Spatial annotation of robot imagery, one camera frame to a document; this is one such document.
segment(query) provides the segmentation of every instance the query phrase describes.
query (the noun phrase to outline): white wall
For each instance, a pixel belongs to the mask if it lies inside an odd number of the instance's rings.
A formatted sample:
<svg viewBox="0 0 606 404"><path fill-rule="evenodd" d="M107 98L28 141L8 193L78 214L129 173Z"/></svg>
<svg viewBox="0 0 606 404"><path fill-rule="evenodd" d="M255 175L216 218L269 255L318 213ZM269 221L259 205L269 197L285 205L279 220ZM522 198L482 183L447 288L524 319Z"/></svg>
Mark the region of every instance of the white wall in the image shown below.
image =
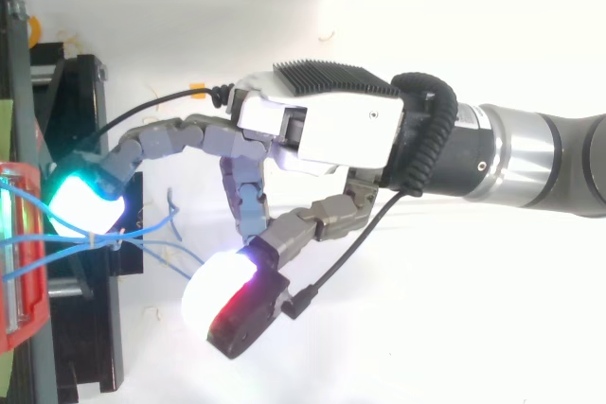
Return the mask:
<svg viewBox="0 0 606 404"><path fill-rule="evenodd" d="M71 39L108 65L110 117L154 92L305 57L361 64L386 79L434 73L471 104L606 111L604 0L32 2L47 41ZM177 101L125 122L111 140L144 117L193 112L216 114L209 101ZM146 223L166 214L172 186L187 246L205 257L239 246L216 158L189 151L144 169ZM267 176L274 213L342 182L274 167ZM307 194L296 197L293 184ZM126 380L103 396L83 386L82 402L604 402L603 228L446 198L402 201L303 317L280 317L235 361L186 332L185 282L146 258L144 275L120 282ZM310 246L286 270L294 288L350 241Z"/></svg>

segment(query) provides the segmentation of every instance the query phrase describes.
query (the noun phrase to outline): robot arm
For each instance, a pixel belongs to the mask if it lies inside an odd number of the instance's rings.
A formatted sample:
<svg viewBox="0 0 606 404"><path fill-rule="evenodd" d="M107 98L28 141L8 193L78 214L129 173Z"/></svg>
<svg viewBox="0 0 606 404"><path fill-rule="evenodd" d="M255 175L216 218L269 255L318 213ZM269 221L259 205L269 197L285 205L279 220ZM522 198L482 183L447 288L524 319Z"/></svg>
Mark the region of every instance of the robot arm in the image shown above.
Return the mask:
<svg viewBox="0 0 606 404"><path fill-rule="evenodd" d="M606 216L604 115L565 119L457 105L452 89L427 75L400 75L387 84L362 68L314 61L241 80L227 111L231 120L192 115L130 130L91 169L100 194L114 199L144 159L184 147L222 157L223 185L246 243L241 252L257 267L207 331L229 358L280 312L296 318L309 304L318 287L293 297L279 269L312 239L364 227L379 187ZM267 157L314 175L349 167L344 193L270 222Z"/></svg>

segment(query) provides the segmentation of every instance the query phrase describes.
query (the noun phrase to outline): black cable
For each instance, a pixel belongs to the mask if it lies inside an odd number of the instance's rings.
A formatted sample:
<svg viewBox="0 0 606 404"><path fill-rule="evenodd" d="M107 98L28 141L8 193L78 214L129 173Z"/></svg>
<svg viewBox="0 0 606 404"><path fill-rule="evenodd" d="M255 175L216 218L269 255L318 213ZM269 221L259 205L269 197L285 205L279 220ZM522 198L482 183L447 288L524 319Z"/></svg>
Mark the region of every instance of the black cable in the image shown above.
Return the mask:
<svg viewBox="0 0 606 404"><path fill-rule="evenodd" d="M343 266L343 264L345 264L347 262L347 260L356 252L356 250L358 248L360 248L360 245L362 245L362 243L364 243L364 240L366 240L367 237L370 235L370 233L375 229L375 227L377 227L377 224L379 224L379 222L383 219L383 217L385 215L387 215L387 212L391 209L391 207L393 207L396 204L396 202L399 201L404 196L406 196L405 191L400 191L400 192L396 193L383 206L383 208L381 210L379 210L379 213L377 213L377 215L375 215L375 217L367 225L367 227L364 229L364 231L362 231L362 233L353 241L353 243L351 243L351 245L349 245L349 248L343 253L343 255L341 257L339 257L339 259L332 265L332 267L330 267L327 270L326 273L324 273L322 276L320 276L320 279L318 279L315 282L315 284L313 284L313 286L317 290L320 290L320 288L322 286L324 286L327 283L327 281L329 279L331 279L335 273L337 273L337 271Z"/></svg>
<svg viewBox="0 0 606 404"><path fill-rule="evenodd" d="M455 126L458 103L455 92L446 82L423 73L404 73L394 77L391 83L406 94L417 96L425 96L429 93L433 94L434 110L430 123L422 136L419 147L413 154L412 160L403 173L401 191L385 204L345 253L339 257L320 279L300 291L291 300L282 304L282 311L292 319L296 319L310 305L320 288L353 256L397 201L406 195L413 197L422 196L423 188L432 177L439 154L442 152Z"/></svg>
<svg viewBox="0 0 606 404"><path fill-rule="evenodd" d="M123 122L127 118L132 117L133 115L138 114L141 111L144 111L148 108L157 106L162 103L166 103L167 101L172 101L177 98L189 97L192 95L199 95L199 94L207 94L212 97L212 104L215 106L215 108L220 108L222 106L226 106L227 99L229 98L229 92L231 91L233 86L234 86L234 84L230 84L230 85L222 85L220 87L219 86L213 87L212 89L204 88L204 89L184 90L183 92L177 92L176 94L166 95L165 97L159 97L157 99L153 99L152 101L148 101L147 103L140 104L140 105L132 108L131 110L127 111L126 113L119 115L114 120L105 124L104 126L99 128L96 132L92 133L90 136L87 136L84 139L82 139L76 146L76 150L87 150L87 149L92 148L103 134L105 134L110 129L112 129L119 123Z"/></svg>

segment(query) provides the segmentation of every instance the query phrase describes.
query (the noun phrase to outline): red device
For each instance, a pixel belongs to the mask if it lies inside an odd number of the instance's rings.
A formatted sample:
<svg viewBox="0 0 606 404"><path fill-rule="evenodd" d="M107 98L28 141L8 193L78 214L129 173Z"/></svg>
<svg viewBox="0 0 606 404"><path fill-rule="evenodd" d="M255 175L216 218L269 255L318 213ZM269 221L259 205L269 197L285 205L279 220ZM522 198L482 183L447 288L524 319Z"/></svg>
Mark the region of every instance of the red device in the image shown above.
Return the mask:
<svg viewBox="0 0 606 404"><path fill-rule="evenodd" d="M0 179L40 199L40 171L24 163L0 162ZM0 189L0 238L43 234L42 213L32 203ZM45 256L41 241L0 248L4 275ZM33 336L49 318L46 269L33 270L0 286L0 352Z"/></svg>

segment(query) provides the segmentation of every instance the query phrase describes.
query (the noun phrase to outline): blue wire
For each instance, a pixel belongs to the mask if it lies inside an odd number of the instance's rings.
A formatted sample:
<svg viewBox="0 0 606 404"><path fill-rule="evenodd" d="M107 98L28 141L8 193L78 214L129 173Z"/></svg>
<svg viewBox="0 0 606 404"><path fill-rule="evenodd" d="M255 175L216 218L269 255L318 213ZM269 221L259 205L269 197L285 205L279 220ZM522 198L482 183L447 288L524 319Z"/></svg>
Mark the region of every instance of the blue wire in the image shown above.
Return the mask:
<svg viewBox="0 0 606 404"><path fill-rule="evenodd" d="M178 250L186 252L192 258L194 258L197 262L204 265L204 261L197 256L193 251L189 250L183 245L179 245L178 243L171 243L169 241L161 241L161 240L139 240L138 238L123 238L124 241L128 241L129 243L135 245L142 244L150 244L150 245L166 245L171 248L177 248ZM15 243L23 243L26 241L44 241L44 242L55 242L55 243L77 243L77 244L86 244L90 249L90 242L88 238L82 237L62 237L62 236L52 236L49 234L31 234L28 236L18 236L18 237L10 237L4 240L0 240L0 248L7 245L14 245ZM93 243L93 248L100 248L100 243Z"/></svg>
<svg viewBox="0 0 606 404"><path fill-rule="evenodd" d="M32 270L35 270L39 267L42 267L44 265L49 264L50 262L54 262L55 260L59 260L59 259L63 259L65 257L68 257L69 255L74 255L76 253L80 253L82 251L87 251L91 249L91 245L90 243L87 241L90 233L84 231L83 229L80 229L79 227L76 227L74 225L72 225L71 223L63 220L62 218L58 217L57 215L55 215L54 213L52 213L52 211L50 210L50 208L42 201L40 201L38 198L36 198L35 196L23 191L20 188L17 188L15 186L12 186L11 184L5 184L4 182L2 182L0 180L0 189L5 189L8 192L14 194L17 197L20 197L28 202L31 202L34 206L36 206L39 210L41 210L43 213L45 213L48 217L50 218L54 218L55 220L57 220L58 222L60 222L61 224L63 224L65 227L67 227L68 229L71 229L74 232L77 232L79 234L84 235L85 237L62 237L62 236L47 236L47 235L29 235L29 236L19 236L19 237L11 237L11 238L6 238L3 240L0 240L0 247L2 246L6 246L6 245L10 245L10 244L14 244L14 243L18 243L18 242L22 242L22 241L60 241L60 242L74 242L74 243L79 243L76 246L72 246L70 248L66 248L64 250L58 251L57 253L53 253L52 255L47 255L45 257L43 257L42 259L36 260L28 265L26 265L25 267L22 267L19 270L16 270L14 272L10 272L7 273L5 275L2 276L2 281L3 282L7 282L11 279L15 279L18 278L19 276L22 276L28 272L31 272ZM156 253L154 253L153 251L151 251L150 249L146 248L144 245L144 243L146 243L145 240L137 240L135 239L136 237L141 237L145 234L148 234L150 232L154 232L158 229L160 229L161 227L165 226L167 223L171 222L172 219L174 219L174 217L177 215L177 213L179 212L178 207L176 207L174 204L171 204L171 211L170 214L164 218L163 220L161 220L159 223L157 223L156 225L152 226L152 227L148 227L145 229L140 229L138 231L133 231L127 234L105 234L105 235L95 235L96 239L100 239L100 242L95 242L93 247L94 248L100 248L103 246L107 246L109 244L111 244L112 242L117 242L120 240L124 240L124 241L128 241L130 243L133 243L137 246L140 246L141 249L143 251L145 251L146 253L148 253L149 255L155 257L156 259L165 262L171 269L175 270L176 272L178 272L179 274L181 274L182 276L184 276L187 279L191 279L191 277L184 273L183 271L181 271L180 269L178 269L177 267L173 266L172 264L170 264L167 260L162 259L161 256L157 255ZM196 254L194 254L191 250L188 250L187 248L181 246L181 245L177 245L174 243L169 243L169 242L163 242L163 241L159 241L159 240L149 240L149 243L155 243L155 244L166 244L168 246L174 247L174 248L178 248L180 250L185 251L186 253L188 253L189 255L191 255L192 257L194 257L198 262L200 262L201 264L204 264L204 261L198 257Z"/></svg>
<svg viewBox="0 0 606 404"><path fill-rule="evenodd" d="M105 246L107 242L101 242L99 246ZM58 251L57 253L53 253L52 255L47 255L42 259L38 259L33 261L31 264L25 265L25 267L20 268L19 270L15 270L14 272L10 272L2 276L2 281L7 282L11 279L18 278L19 276L23 276L26 273L29 273L33 270L38 269L44 265L47 265L55 260L63 259L64 257L68 257L69 255L74 255L76 253L80 253L82 251L90 250L90 245L76 245L70 248L65 248L64 250Z"/></svg>
<svg viewBox="0 0 606 404"><path fill-rule="evenodd" d="M191 279L191 276L189 276L187 273L183 272L181 269L178 269L177 267L175 267L174 265L172 265L170 262L168 262L164 257L161 257L160 255L157 255L156 253L154 253L152 250L146 248L143 245L140 245L141 249L143 251L145 251L148 255L151 255L153 257L155 257L156 259L158 259L160 262L164 262L167 266L169 266L171 269L175 270L177 273L179 273L181 276L185 277L185 279Z"/></svg>
<svg viewBox="0 0 606 404"><path fill-rule="evenodd" d="M179 207L172 202L172 188L169 188L169 191L167 191L167 202L169 203L169 213L170 210L179 210ZM170 227L172 228L174 236L177 237L177 240L183 241L181 234L179 234L179 231L177 230L177 226L174 225L174 220L170 220Z"/></svg>
<svg viewBox="0 0 606 404"><path fill-rule="evenodd" d="M171 248L176 248L178 250L186 252L188 255L190 255L194 260L196 260L197 262L199 262L201 265L205 264L205 262L198 255L196 255L193 251L189 250L185 246L179 245L178 243L171 243L169 241L161 241L161 240L138 240L138 239L137 240L126 239L124 241L128 241L128 242L130 242L132 244L135 244L137 246L140 246L140 245L166 245L166 246L170 246Z"/></svg>
<svg viewBox="0 0 606 404"><path fill-rule="evenodd" d="M156 253L154 253L152 250L150 250L149 248L146 248L143 243L147 243L144 240L131 240L131 239L127 239L125 241L131 242L136 244L137 246L139 246L144 252L146 252L148 255L151 255L152 257L156 258L157 260L159 260L160 262L164 262L166 265L168 265L171 269L173 269L174 271L178 272L180 275L184 276L187 279L191 279L191 276L189 276L188 274L186 274L185 272L183 272L181 269L175 267L174 265L170 264L166 259L164 259L163 257L161 257L160 255L157 255ZM154 243L158 243L158 244L162 244L162 243L167 243L167 242L154 242ZM100 248L103 246L107 246L109 245L110 242L109 241L101 241L100 243L96 244L95 246ZM14 272L10 272L5 274L4 276L2 276L2 281L3 282L7 282L10 281L11 279L15 279L18 278L20 276L23 276L26 273L29 273L33 270L36 270L44 265L48 265L51 262L55 262L56 260L60 260L63 258L68 257L69 255L74 255L76 253L81 253L83 251L90 251L91 247L88 243L82 243L81 245L76 245L76 246L72 246L69 248L65 248L64 250L58 251L57 253L53 253L52 255L47 255L45 257L43 257L42 259L38 259L34 262L32 262L31 264L27 264L25 265L25 267L20 268L19 270L15 270Z"/></svg>
<svg viewBox="0 0 606 404"><path fill-rule="evenodd" d="M8 192L14 194L15 196L18 196L22 199L25 199L28 202L31 202L34 206L36 206L36 208L40 209L48 217L54 218L55 220L60 222L63 226L67 227L68 229L71 229L74 232L82 234L85 237L90 236L90 232L86 232L83 229L80 229L79 227L76 227L73 224L70 224L69 222L67 222L66 220L58 217L57 215L55 215L53 212L50 211L50 208L48 207L48 205L46 205L44 202L40 201L35 196L32 196L31 194L23 191L22 189L12 186L11 184L5 184L1 180L0 180L0 189L6 189ZM140 229L138 231L129 232L127 234L103 234L103 235L95 234L95 237L98 237L98 238L104 239L104 240L123 240L126 238L141 237L141 236L144 236L145 234L149 234L150 232L157 231L158 229L164 227L167 223L169 223L177 215L178 212L179 212L179 209L175 208L172 212L170 212L170 214L166 218L164 218L163 220L161 220L160 222L158 222L156 225L154 225L152 227L147 227L145 229Z"/></svg>

